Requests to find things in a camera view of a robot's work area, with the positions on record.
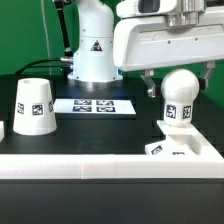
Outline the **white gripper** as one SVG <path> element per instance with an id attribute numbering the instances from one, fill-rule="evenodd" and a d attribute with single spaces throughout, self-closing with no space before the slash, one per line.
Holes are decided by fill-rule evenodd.
<path id="1" fill-rule="evenodd" d="M 144 70 L 141 78 L 151 98 L 154 71 L 146 69 L 205 62 L 198 78 L 205 90 L 215 69 L 212 60 L 224 58 L 224 19 L 204 14 L 198 25 L 177 28 L 167 27 L 163 16 L 122 20 L 115 27 L 113 56 L 122 71 Z"/>

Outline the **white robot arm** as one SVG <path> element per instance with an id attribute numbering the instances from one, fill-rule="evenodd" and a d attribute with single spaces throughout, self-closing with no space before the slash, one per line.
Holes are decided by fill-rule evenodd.
<path id="1" fill-rule="evenodd" d="M 224 59 L 224 2 L 123 0 L 112 11 L 100 0 L 77 0 L 80 43 L 70 82 L 95 88 L 142 71 L 151 97 L 157 68 L 203 63 L 203 89 Z"/>

